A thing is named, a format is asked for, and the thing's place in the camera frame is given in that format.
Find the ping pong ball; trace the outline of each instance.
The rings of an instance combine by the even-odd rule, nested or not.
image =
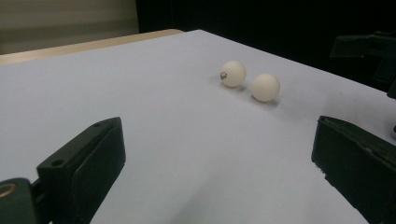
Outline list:
[[[247,77],[245,66],[238,61],[229,61],[221,69],[220,78],[224,85],[237,87],[241,85]]]
[[[274,100],[280,91],[279,80],[271,74],[261,74],[253,80],[251,93],[262,102]]]

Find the white table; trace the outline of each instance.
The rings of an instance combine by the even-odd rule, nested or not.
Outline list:
[[[247,80],[219,80],[230,60]],[[249,91],[278,76],[272,103]],[[0,66],[0,179],[35,168],[102,119],[122,119],[127,162],[92,223],[366,223],[311,161],[320,115],[396,144],[384,92],[193,31]]]

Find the white ball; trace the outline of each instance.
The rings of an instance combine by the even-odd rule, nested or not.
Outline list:
[[[241,85],[247,77],[245,66],[238,61],[229,61],[221,69],[220,78],[224,85],[237,87]]]
[[[253,80],[251,93],[262,102],[274,100],[280,91],[279,80],[271,74],[261,74]]]

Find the beige wall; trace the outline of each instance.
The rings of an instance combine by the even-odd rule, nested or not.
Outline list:
[[[137,33],[134,0],[0,0],[0,53]]]

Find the tabletop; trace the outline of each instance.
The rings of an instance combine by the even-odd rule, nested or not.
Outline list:
[[[221,67],[245,64],[225,87]],[[261,73],[280,81],[252,97]],[[0,65],[0,178],[35,168],[88,126],[121,117],[126,164],[92,223],[366,223],[311,161],[319,116],[393,145],[382,91],[197,30]]]

